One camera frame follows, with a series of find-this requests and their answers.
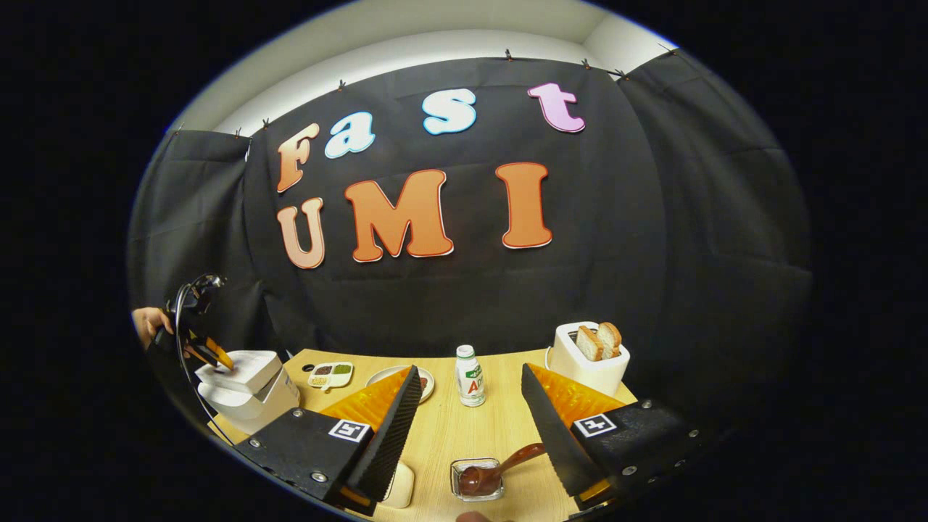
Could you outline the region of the white rice cooker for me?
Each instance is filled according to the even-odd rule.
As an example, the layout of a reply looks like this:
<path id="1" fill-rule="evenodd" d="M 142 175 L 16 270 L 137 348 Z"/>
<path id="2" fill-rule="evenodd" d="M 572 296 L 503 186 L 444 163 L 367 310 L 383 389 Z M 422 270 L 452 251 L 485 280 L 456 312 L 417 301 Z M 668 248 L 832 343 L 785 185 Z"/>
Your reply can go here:
<path id="1" fill-rule="evenodd" d="M 238 350 L 234 368 L 203 365 L 195 371 L 198 391 L 232 426 L 254 435 L 299 406 L 299 390 L 274 351 Z"/>

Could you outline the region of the white divided dish of beans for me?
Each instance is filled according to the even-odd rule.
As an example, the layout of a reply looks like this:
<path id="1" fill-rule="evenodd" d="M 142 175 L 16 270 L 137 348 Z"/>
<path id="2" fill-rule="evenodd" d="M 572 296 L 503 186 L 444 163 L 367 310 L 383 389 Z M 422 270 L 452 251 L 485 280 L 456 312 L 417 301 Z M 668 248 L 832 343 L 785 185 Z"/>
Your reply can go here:
<path id="1" fill-rule="evenodd" d="M 312 369 L 307 384 L 312 389 L 329 393 L 329 390 L 348 386 L 351 383 L 354 369 L 355 365 L 349 361 L 319 364 Z"/>

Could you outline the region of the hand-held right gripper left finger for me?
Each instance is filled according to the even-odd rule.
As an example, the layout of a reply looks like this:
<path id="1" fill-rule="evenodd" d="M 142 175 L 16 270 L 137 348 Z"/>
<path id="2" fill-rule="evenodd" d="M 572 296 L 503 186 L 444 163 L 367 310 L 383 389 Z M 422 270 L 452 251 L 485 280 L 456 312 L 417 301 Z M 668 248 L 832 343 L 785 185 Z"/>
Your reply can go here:
<path id="1" fill-rule="evenodd" d="M 420 404 L 410 365 L 328 407 L 292 407 L 234 446 L 312 502 L 373 515 L 386 496 Z"/>

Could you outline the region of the black backdrop cloth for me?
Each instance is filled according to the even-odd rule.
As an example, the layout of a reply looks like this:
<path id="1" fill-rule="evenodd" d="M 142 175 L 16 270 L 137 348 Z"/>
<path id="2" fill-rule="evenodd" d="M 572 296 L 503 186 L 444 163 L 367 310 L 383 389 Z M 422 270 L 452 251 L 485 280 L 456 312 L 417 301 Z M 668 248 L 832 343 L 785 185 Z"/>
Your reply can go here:
<path id="1" fill-rule="evenodd" d="M 228 284 L 204 327 L 230 349 L 487 356 L 610 321 L 631 389 L 715 428 L 782 382 L 813 280 L 785 151 L 681 49 L 620 80 L 422 64 L 251 138 L 168 136 L 130 218 L 130 308 L 208 272 Z"/>

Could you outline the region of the white drink bottle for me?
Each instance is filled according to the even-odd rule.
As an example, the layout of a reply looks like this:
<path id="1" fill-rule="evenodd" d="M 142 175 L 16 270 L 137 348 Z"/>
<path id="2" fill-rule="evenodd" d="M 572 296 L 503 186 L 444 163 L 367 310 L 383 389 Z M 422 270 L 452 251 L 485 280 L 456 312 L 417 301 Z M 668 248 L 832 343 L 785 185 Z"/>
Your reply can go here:
<path id="1" fill-rule="evenodd" d="M 457 382 L 460 401 L 468 407 L 478 407 L 485 401 L 483 367 L 477 360 L 475 350 L 470 344 L 459 346 L 455 350 L 455 382 Z"/>

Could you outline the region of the brown wooden spoon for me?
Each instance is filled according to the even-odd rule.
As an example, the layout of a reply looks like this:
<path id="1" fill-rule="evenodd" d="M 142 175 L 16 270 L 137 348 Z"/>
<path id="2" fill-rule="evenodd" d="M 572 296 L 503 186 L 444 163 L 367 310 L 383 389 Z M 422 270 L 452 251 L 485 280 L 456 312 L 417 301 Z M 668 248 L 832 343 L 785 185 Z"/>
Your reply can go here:
<path id="1" fill-rule="evenodd" d="M 543 443 L 533 443 L 518 449 L 495 467 L 468 466 L 458 476 L 458 492 L 464 497 L 483 497 L 494 494 L 502 486 L 504 472 L 546 452 Z"/>

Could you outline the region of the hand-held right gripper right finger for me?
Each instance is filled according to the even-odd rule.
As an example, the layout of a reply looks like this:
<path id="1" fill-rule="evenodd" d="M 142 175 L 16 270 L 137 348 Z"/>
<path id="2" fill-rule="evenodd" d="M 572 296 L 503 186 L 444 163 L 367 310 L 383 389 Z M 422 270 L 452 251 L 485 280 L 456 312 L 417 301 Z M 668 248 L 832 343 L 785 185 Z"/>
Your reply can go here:
<path id="1" fill-rule="evenodd" d="M 679 475 L 713 435 L 660 401 L 626 405 L 531 363 L 521 368 L 521 393 L 580 519 L 626 505 Z"/>

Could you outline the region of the white plate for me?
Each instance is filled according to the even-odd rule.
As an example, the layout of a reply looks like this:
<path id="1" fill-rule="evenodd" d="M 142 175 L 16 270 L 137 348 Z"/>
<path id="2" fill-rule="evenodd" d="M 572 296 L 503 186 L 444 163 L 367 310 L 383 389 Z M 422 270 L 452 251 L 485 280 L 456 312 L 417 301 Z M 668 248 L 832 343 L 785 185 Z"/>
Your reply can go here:
<path id="1" fill-rule="evenodd" d="M 394 367 L 390 367 L 390 368 L 378 371 L 377 373 L 373 374 L 373 376 L 369 378 L 367 384 L 370 386 L 371 384 L 378 383 L 384 380 L 385 378 L 393 376 L 395 373 L 398 373 L 399 371 L 404 370 L 405 368 L 406 368 L 405 366 L 397 365 Z M 428 382 L 430 383 L 430 386 L 429 386 L 430 390 L 428 391 L 427 396 L 423 396 L 423 394 L 421 394 L 421 397 L 420 397 L 420 403 L 424 403 L 424 401 L 426 401 L 431 396 L 432 392 L 434 392 L 435 379 L 434 379 L 434 376 L 430 373 L 430 371 L 422 367 L 418 367 L 418 375 L 426 376 L 428 378 Z"/>

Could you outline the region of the white toaster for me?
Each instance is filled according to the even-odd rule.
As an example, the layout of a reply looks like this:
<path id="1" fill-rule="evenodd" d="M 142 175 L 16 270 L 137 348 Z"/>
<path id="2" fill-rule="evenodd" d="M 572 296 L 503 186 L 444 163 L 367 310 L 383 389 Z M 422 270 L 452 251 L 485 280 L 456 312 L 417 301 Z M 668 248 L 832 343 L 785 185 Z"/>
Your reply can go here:
<path id="1" fill-rule="evenodd" d="M 548 348 L 544 359 L 544 366 L 590 389 L 613 396 L 618 391 L 624 371 L 629 366 L 630 352 L 622 345 L 619 357 L 589 361 L 576 347 L 576 333 L 580 325 L 586 325 L 595 333 L 599 328 L 599 325 L 590 321 L 558 326 L 552 346 Z"/>

